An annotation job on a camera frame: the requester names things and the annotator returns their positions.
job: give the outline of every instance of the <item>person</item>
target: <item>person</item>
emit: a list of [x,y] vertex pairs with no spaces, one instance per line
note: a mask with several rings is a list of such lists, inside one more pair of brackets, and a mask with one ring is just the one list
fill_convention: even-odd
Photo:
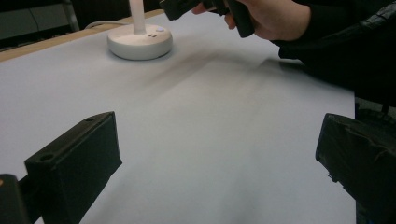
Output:
[[[255,35],[278,45],[280,58],[300,60],[310,75],[363,98],[396,96],[396,1],[238,1],[247,6]],[[235,28],[231,14],[225,21]]]

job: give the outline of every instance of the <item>white lamp base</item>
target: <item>white lamp base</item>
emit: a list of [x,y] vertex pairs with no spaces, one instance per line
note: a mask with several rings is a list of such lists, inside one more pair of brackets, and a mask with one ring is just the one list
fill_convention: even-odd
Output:
[[111,52],[128,60],[150,60],[163,56],[172,48],[171,33],[158,25],[146,24],[146,33],[134,34],[133,25],[118,27],[107,36]]

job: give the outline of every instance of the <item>dark clothing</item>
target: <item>dark clothing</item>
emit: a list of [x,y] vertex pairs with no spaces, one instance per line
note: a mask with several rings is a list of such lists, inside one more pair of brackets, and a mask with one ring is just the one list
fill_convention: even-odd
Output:
[[396,97],[396,2],[301,0],[311,22],[296,41],[274,41],[281,58],[302,61],[314,77],[366,95]]

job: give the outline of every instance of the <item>hand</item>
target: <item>hand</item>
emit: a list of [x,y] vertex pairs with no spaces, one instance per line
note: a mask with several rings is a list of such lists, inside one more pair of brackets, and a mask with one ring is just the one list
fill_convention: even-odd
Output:
[[[255,27],[255,35],[268,40],[292,41],[300,38],[308,27],[311,11],[308,6],[292,0],[238,0],[247,6]],[[206,12],[201,3],[191,10],[194,14]],[[235,28],[232,14],[224,18],[230,29]]]

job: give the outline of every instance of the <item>table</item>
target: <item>table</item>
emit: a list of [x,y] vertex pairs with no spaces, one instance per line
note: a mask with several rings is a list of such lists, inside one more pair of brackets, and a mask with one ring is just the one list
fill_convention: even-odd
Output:
[[[157,10],[152,10],[150,12],[145,13],[145,17],[146,18],[150,18],[153,16],[157,16],[159,14],[162,14],[163,10],[161,9],[157,9]],[[132,22],[132,18],[125,18],[120,20],[121,22]],[[118,27],[119,25],[117,24],[103,24],[103,25],[98,25],[98,26],[94,26],[91,29],[86,29],[86,30],[82,30],[79,32],[74,32],[71,34],[67,34],[67,35],[61,35],[61,36],[57,36],[51,39],[47,39],[44,41],[40,41],[31,45],[27,45],[27,46],[23,46],[23,47],[19,47],[16,49],[10,49],[7,51],[2,51],[0,52],[0,62],[9,60],[9,59],[13,59],[13,58],[17,58],[20,57],[22,55],[25,54],[29,54],[29,53],[33,53],[42,49],[47,49],[56,45],[60,45],[63,43],[67,43],[88,35],[94,35],[94,34],[98,34],[100,32],[109,30],[109,29],[113,29]]]
[[0,171],[79,121],[115,111],[123,165],[81,223],[355,223],[355,202],[315,160],[325,113],[353,92],[215,14],[147,19],[174,47],[131,62],[101,32],[0,63]]

